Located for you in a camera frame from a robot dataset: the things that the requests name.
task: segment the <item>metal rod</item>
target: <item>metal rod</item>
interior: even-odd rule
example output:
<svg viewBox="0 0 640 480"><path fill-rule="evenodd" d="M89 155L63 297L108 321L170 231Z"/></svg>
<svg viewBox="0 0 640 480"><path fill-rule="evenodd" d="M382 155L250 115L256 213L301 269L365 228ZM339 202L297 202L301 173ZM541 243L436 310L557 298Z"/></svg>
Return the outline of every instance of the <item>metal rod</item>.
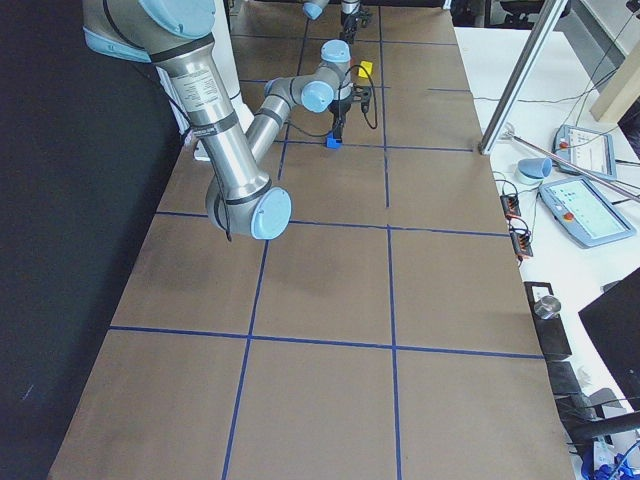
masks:
<svg viewBox="0 0 640 480"><path fill-rule="evenodd" d="M531 148L532 150L535 150L535 151L537 151L539 153L542 153L543 155L546 155L547 157L549 157L552 160L564 165L565 167L569 167L572 170L575 170L576 172L581 173L582 175L584 175L585 177L589 178L590 180L593 180L594 182L597 182L597 183L599 183L601 185L604 185L607 188L610 188L614 192L619 193L620 195L622 195L623 197L626 197L629 200L634 200L634 201L640 203L640 198L638 196L634 195L633 193L629 192L628 190L625 190L622 187L619 187L618 185L616 185L614 183L611 183L608 180L604 180L604 179L594 175L589 170L585 170L582 167L578 167L577 165L573 165L571 162L566 161L564 158L559 157L555 153L547 152L544 148L540 148L537 145L534 145L533 143L529 143L526 140L518 137L517 135L509 135L509 136L510 136L510 138L514 139L516 142L521 143L522 145L525 145L525 146L527 146L527 147Z"/></svg>
<svg viewBox="0 0 640 480"><path fill-rule="evenodd" d="M627 413L619 417L585 423L569 430L569 436L574 442L589 440L601 435L628 432L640 428L640 412Z"/></svg>
<svg viewBox="0 0 640 480"><path fill-rule="evenodd" d="M489 155L491 153L493 145L496 143L496 140L498 140L502 127L518 99L522 85L529 76L547 37L553 31L566 3L567 0L547 0L544 2L542 10L540 11L540 17L529 34L527 43L522 49L520 58L507 82L498 106L489 121L489 126L480 141L479 149L483 155Z"/></svg>

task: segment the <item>yellow cube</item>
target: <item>yellow cube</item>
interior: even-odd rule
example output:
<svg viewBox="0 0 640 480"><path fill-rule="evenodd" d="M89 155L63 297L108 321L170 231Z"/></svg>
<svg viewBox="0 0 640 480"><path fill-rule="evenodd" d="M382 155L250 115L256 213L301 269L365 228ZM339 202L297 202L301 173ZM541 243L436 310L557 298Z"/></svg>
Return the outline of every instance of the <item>yellow cube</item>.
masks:
<svg viewBox="0 0 640 480"><path fill-rule="evenodd" d="M358 76L360 78L367 78L367 73L369 74L369 76L373 75L373 63L362 60L360 62L360 66L362 67L358 69Z"/></svg>

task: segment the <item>white wall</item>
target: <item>white wall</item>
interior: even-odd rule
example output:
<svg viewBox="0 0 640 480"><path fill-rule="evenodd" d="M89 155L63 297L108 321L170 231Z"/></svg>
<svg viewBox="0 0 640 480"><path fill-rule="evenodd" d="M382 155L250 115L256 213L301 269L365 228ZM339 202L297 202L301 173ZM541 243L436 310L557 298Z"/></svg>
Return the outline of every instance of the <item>white wall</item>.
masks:
<svg viewBox="0 0 640 480"><path fill-rule="evenodd" d="M631 16L631 11L625 6L626 0L580 1L593 14L612 40ZM616 43L623 54L629 55L638 41L640 41L640 19L633 18Z"/></svg>

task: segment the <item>white table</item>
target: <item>white table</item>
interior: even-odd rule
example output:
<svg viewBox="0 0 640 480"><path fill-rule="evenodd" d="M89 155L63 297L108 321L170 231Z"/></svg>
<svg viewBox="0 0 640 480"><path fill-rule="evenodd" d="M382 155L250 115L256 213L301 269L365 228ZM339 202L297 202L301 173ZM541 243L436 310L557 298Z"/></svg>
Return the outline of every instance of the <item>white table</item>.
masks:
<svg viewBox="0 0 640 480"><path fill-rule="evenodd" d="M500 98L528 34L526 31L515 30L456 29L474 98ZM556 100L573 97L582 94L588 83L589 74L583 69L564 34L554 32L525 83L519 99ZM589 108L597 97L597 91L588 95L580 126L604 132L615 125L599 124L591 116ZM557 104L518 102L509 122L514 125L518 136L550 150L557 128L563 123L574 103L575 100ZM488 125L496 105L496 101L475 100L483 129ZM575 125L579 107L580 105L566 123ZM616 129L612 135L616 158L638 161L622 132ZM502 141L496 144L491 154L491 165L495 171L503 172L508 180L516 183L518 189L523 191L532 187L517 183L513 175L516 163L523 158L539 156L515 142ZM564 177L567 175L554 171L548 181ZM640 185L640 168L619 164L618 178ZM605 187L598 185L598 188L610 200L621 198ZM535 192L525 193L520 197L523 217L530 226L533 223L534 212L536 214L532 244L534 257L523 262L520 268L522 279L551 283L555 295L562 302L562 320L573 351L569 360L583 392L590 395L608 387L618 398L622 398L624 395L587 336L578 311L601 295L603 285L620 280L640 266L640 236L591 249L581 249L570 240L541 201L538 200L537 208L535 207L535 198ZM640 205L626 202L617 208L640 231Z"/></svg>

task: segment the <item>black wall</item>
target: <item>black wall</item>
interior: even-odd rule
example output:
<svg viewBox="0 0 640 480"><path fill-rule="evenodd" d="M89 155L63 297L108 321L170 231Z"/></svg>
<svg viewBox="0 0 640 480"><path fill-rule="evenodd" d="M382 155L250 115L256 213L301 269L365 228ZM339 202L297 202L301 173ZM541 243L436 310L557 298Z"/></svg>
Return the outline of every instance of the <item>black wall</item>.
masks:
<svg viewBox="0 0 640 480"><path fill-rule="evenodd" d="M0 19L0 479L38 480L179 138L154 85L85 47L80 0L0 2Z"/></svg>

